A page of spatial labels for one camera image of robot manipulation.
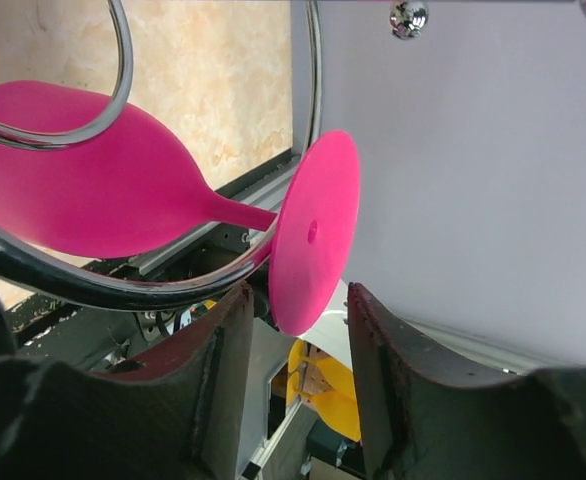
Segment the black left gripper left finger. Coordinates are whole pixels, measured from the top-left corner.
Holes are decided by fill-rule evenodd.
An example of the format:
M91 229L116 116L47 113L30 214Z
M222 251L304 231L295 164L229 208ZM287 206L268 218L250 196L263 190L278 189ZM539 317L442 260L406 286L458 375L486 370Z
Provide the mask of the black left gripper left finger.
M234 479L253 293L115 371L0 357L0 479Z

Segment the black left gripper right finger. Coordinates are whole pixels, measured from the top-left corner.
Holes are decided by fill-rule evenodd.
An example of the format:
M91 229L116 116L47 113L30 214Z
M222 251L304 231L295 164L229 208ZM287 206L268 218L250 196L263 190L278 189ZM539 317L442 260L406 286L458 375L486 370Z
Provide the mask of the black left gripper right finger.
M487 367L359 283L348 330L369 478L586 479L586 367Z

